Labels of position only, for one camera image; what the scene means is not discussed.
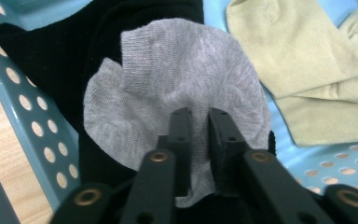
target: gray fabric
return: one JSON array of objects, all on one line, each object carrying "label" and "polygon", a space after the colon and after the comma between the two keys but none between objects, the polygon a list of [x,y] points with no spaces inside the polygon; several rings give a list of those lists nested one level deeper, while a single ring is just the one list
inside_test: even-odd
[{"label": "gray fabric", "polygon": [[230,35],[182,19],[153,21],[121,36],[123,66],[105,59],[89,81],[85,127],[113,159],[138,170],[170,114],[192,110],[192,190],[188,207],[214,192],[208,159],[210,107],[226,110],[252,148],[268,148],[270,114],[254,67]]}]

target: perforated plastic surface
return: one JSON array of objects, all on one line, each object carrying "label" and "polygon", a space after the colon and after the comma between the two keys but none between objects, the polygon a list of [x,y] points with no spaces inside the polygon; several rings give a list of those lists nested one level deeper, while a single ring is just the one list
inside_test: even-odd
[{"label": "perforated plastic surface", "polygon": [[[78,11],[89,0],[0,0],[0,22],[31,30]],[[228,0],[205,0],[205,22],[227,30]],[[339,25],[358,0],[320,0],[328,16]],[[277,137],[278,158],[304,187],[323,192],[328,184],[358,187],[358,143],[322,147],[297,147],[282,116],[266,91]],[[0,49],[0,101],[33,166],[53,209],[79,185],[77,134],[54,102],[33,86]]]},{"label": "perforated plastic surface", "polygon": [[[0,23],[34,29],[63,19],[86,1],[0,1]],[[0,48],[0,101],[53,209],[80,181],[77,133],[55,103]]]}]

